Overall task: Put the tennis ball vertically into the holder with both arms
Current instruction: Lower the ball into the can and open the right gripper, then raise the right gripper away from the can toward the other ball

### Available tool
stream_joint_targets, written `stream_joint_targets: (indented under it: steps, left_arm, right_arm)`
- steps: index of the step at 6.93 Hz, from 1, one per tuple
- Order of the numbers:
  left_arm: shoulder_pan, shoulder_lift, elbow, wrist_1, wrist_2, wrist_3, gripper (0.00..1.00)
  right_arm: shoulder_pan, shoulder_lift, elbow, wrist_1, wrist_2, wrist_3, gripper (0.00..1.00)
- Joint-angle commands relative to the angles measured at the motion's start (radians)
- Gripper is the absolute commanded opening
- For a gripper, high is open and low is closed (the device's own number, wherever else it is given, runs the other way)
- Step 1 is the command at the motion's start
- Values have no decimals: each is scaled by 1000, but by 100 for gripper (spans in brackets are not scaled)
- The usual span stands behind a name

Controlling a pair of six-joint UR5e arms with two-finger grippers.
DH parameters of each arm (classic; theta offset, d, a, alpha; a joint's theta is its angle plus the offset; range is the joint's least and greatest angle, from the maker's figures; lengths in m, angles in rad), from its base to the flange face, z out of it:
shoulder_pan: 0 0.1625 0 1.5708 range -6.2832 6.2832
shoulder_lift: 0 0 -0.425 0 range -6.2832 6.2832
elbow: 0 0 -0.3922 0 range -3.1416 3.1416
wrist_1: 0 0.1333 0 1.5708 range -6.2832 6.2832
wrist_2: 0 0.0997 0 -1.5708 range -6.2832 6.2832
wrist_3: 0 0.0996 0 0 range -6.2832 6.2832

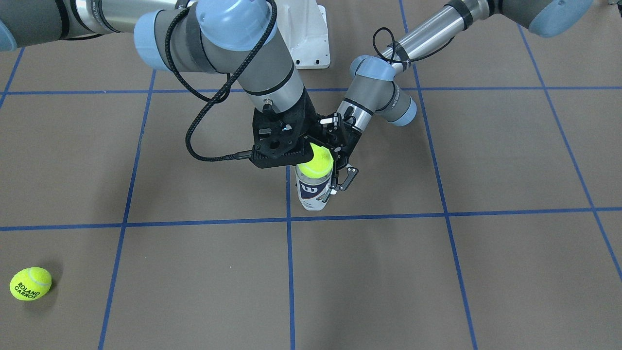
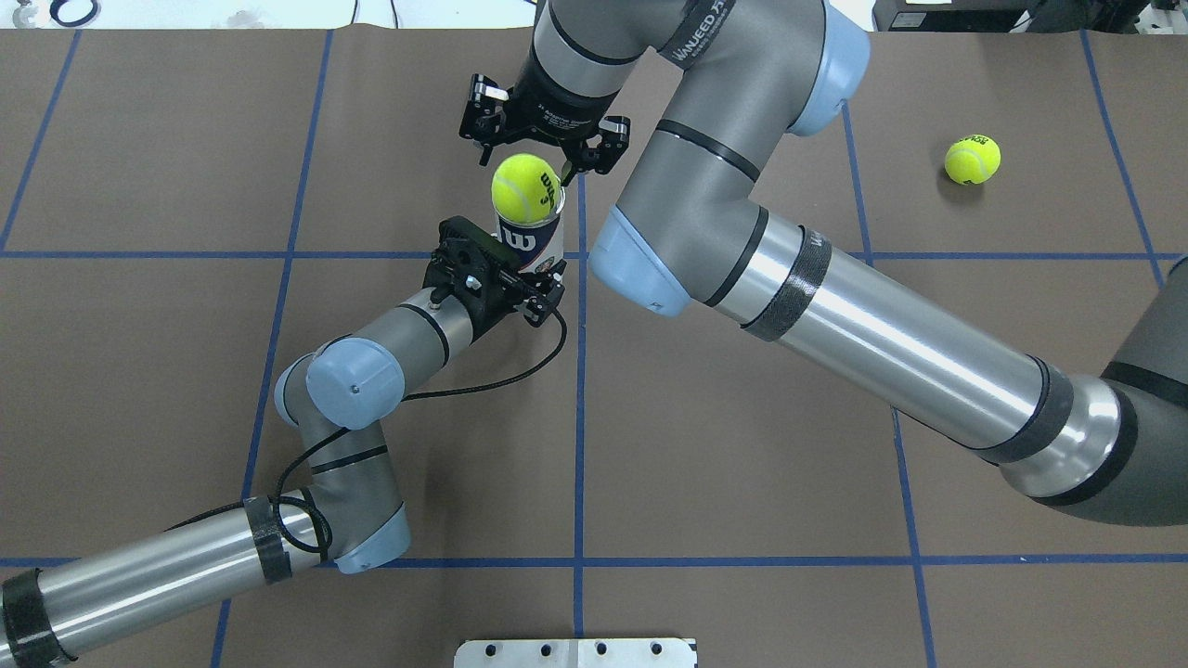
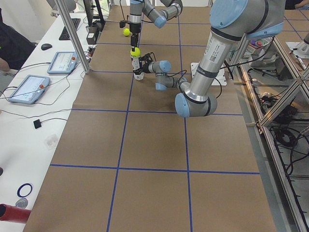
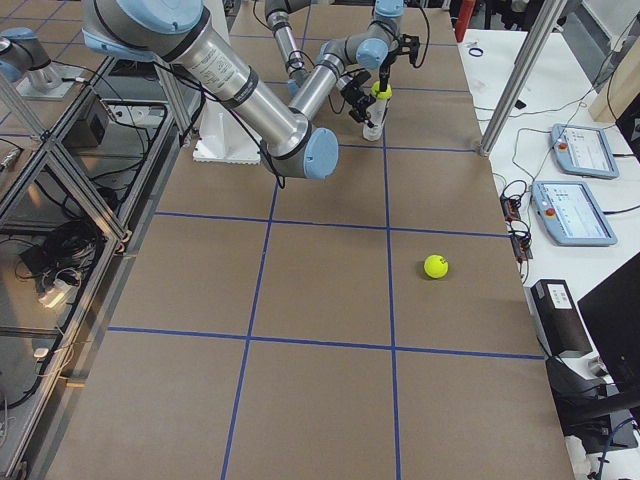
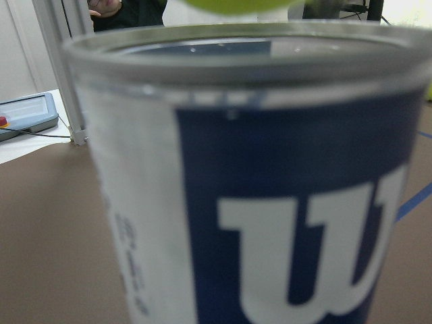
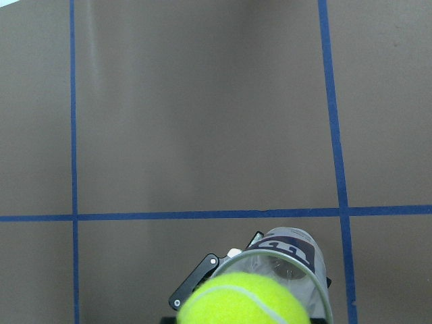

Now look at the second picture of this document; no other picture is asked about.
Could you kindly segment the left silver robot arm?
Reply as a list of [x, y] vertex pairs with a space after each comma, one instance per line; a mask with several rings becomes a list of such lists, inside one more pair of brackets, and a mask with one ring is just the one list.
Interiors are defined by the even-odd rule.
[[411, 543], [383, 420], [426, 399], [426, 382], [511, 316], [560, 314], [567, 261], [529, 261], [503, 233], [440, 223], [419, 290], [356, 330], [293, 360], [273, 385], [301, 450], [266, 489], [162, 532], [4, 581], [5, 667], [68, 667], [143, 634], [315, 566], [354, 574]]

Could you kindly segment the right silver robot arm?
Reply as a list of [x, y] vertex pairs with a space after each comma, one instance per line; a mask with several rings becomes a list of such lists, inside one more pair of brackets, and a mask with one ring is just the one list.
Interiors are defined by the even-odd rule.
[[781, 136], [824, 128], [866, 70], [867, 33], [827, 1], [543, 1], [516, 84], [472, 78], [459, 134], [486, 153], [551, 144], [567, 176], [607, 174], [628, 125], [606, 113], [646, 49], [683, 76], [590, 250], [599, 279], [666, 317], [716, 308], [1047, 508], [1184, 524], [1184, 263], [1102, 376], [1067, 376], [750, 198]]

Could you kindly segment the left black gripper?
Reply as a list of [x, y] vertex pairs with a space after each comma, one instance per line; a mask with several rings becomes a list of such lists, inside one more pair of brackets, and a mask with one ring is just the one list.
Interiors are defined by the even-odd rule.
[[513, 248], [479, 225], [462, 216], [440, 223], [440, 244], [432, 250], [423, 285], [429, 301], [438, 308], [446, 300], [457, 300], [470, 316], [474, 335], [487, 334], [514, 311], [539, 328], [560, 311], [565, 286], [562, 279], [567, 261], [552, 263], [549, 275], [517, 272], [522, 267]]

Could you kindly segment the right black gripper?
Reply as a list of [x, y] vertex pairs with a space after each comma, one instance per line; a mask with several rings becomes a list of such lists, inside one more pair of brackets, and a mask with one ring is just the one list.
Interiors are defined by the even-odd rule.
[[561, 149], [565, 162], [560, 185], [570, 185], [579, 174], [609, 174], [627, 152], [631, 119], [606, 115], [608, 105], [607, 97], [598, 97], [590, 106], [574, 105], [542, 78], [529, 77], [503, 89], [497, 81], [474, 73], [459, 136], [480, 149], [480, 166], [489, 164], [494, 149], [516, 141]]

